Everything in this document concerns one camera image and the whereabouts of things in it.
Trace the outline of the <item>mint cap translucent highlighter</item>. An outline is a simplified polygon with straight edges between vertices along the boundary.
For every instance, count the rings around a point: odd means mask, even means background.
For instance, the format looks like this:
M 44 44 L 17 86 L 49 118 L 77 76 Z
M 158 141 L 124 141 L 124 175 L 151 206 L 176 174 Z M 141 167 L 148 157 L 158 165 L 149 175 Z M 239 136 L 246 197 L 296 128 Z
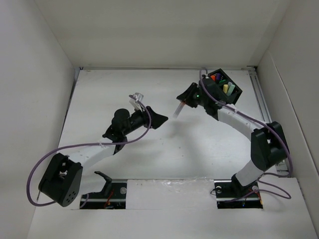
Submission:
M 234 84 L 228 85 L 228 91 L 227 91 L 226 94 L 227 94 L 228 96 L 232 95 L 234 89 L 235 89 L 235 85 L 234 85 Z

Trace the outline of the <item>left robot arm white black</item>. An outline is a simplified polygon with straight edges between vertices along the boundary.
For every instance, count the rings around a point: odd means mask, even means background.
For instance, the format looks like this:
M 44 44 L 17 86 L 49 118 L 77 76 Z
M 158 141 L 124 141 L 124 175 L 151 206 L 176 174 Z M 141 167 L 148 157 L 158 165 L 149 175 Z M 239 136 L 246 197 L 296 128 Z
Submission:
M 97 145 L 81 148 L 69 155 L 54 155 L 42 177 L 38 188 L 41 193 L 62 207 L 69 206 L 78 195 L 108 197 L 112 191 L 112 179 L 96 171 L 94 178 L 85 176 L 87 170 L 101 160 L 111 157 L 128 143 L 127 135 L 144 126 L 157 129 L 168 120 L 149 106 L 144 110 L 116 110 L 111 125 Z

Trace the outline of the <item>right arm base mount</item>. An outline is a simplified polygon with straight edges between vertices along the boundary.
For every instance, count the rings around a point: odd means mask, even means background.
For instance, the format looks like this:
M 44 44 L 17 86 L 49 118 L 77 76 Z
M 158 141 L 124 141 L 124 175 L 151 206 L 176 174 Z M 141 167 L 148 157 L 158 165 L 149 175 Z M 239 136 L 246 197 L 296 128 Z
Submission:
M 258 189 L 257 181 L 241 187 L 231 180 L 214 180 L 210 194 L 216 197 L 218 209 L 263 209 Z

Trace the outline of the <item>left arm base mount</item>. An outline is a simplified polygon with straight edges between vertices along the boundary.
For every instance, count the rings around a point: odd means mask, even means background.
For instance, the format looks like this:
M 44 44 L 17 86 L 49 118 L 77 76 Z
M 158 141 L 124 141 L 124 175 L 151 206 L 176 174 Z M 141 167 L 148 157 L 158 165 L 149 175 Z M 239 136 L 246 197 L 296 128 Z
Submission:
M 126 208 L 128 181 L 112 179 L 101 171 L 84 177 L 80 187 L 81 210 L 122 210 Z

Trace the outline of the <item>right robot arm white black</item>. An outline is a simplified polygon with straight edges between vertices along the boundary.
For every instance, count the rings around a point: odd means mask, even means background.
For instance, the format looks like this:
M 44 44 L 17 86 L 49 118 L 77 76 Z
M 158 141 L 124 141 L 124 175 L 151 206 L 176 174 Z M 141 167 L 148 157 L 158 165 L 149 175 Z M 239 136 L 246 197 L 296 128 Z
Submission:
M 282 126 L 239 111 L 235 104 L 241 94 L 242 90 L 232 80 L 204 78 L 177 96 L 177 100 L 191 108 L 203 107 L 209 116 L 231 126 L 250 141 L 250 160 L 232 176 L 226 188 L 233 201 L 253 194 L 254 183 L 272 166 L 290 157 Z

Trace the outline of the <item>pale yellow cap translucent highlighter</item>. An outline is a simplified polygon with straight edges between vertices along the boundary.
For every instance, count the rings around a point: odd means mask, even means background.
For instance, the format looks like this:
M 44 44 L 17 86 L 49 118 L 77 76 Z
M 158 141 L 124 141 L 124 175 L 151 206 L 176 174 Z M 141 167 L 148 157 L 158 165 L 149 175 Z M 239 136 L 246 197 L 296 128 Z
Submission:
M 227 93 L 228 92 L 228 85 L 223 85 L 223 92 Z

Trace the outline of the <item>peach cap translucent highlighter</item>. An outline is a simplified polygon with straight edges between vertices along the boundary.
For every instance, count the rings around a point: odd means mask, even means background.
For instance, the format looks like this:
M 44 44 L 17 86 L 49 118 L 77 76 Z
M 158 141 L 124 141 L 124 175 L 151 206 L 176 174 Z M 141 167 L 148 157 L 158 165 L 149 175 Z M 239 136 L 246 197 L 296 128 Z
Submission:
M 185 106 L 185 102 L 184 101 L 181 101 L 179 103 L 179 105 L 177 106 L 175 112 L 173 113 L 173 118 L 177 118 L 179 116 L 179 114 L 181 113 L 182 109 L 184 108 Z

